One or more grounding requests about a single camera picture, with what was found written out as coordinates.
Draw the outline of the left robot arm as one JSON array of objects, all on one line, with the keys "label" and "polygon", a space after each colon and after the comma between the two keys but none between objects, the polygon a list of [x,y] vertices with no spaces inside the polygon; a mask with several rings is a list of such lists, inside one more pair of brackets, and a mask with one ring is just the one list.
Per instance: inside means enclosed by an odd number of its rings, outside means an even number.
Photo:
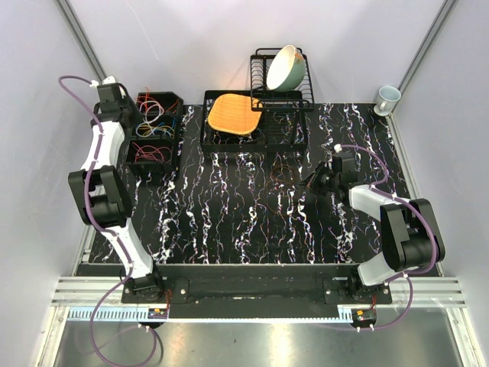
[{"label": "left robot arm", "polygon": [[74,98],[91,115],[92,142],[82,167],[69,173],[68,184],[82,221],[108,240],[124,265],[125,292],[155,303],[164,296],[164,280],[134,229],[133,204],[116,168],[126,130],[142,115],[113,76],[88,84],[99,102],[89,108]]}]

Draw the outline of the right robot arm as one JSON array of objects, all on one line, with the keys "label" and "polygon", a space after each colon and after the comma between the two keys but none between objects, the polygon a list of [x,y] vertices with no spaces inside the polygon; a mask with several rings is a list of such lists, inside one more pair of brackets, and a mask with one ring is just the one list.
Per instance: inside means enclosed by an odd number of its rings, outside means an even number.
[{"label": "right robot arm", "polygon": [[445,258],[445,246],[431,203],[406,200],[362,183],[351,152],[332,155],[301,185],[315,195],[333,193],[352,209],[380,222],[381,252],[351,271],[347,294],[364,303],[386,281],[408,274],[425,274]]}]

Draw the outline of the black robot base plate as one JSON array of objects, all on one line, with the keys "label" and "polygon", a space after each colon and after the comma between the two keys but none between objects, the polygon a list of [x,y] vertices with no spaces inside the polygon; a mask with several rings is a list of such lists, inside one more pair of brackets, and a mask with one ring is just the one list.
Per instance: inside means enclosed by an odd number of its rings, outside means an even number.
[{"label": "black robot base plate", "polygon": [[356,265],[161,265],[161,285],[124,286],[124,304],[170,303],[170,320],[305,321],[339,317],[339,306],[392,303],[390,288],[365,287]]}]

